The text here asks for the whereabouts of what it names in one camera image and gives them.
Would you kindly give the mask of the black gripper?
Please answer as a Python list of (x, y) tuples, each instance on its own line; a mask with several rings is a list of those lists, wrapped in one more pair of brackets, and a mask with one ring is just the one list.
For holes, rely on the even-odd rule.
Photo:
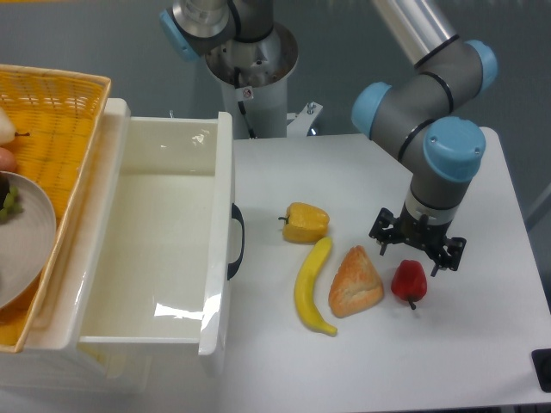
[(431, 276), (442, 270), (456, 271), (467, 240), (463, 237), (447, 238), (450, 222), (433, 225), (430, 216), (419, 215), (417, 218), (404, 204), (400, 216), (396, 218), (383, 207), (375, 219), (369, 236), (380, 246), (379, 254), (384, 256), (388, 245), (404, 243), (417, 250), (423, 250), (434, 262)]

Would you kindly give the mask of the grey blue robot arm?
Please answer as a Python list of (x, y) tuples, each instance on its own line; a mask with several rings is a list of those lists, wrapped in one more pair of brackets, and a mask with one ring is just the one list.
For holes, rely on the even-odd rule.
[[(486, 148), (483, 132), (454, 112), (497, 74), (490, 47), (460, 38), (432, 1), (377, 1), (375, 9), (415, 69), (399, 87), (370, 84), (351, 110), (356, 129), (412, 173), (402, 211), (382, 209), (369, 233), (381, 247), (422, 250), (435, 270), (457, 270), (466, 242), (448, 237)], [(159, 16), (186, 61), (204, 59), (222, 89), (237, 139), (290, 135), (287, 80), (298, 61), (294, 36), (270, 1), (176, 1)]]

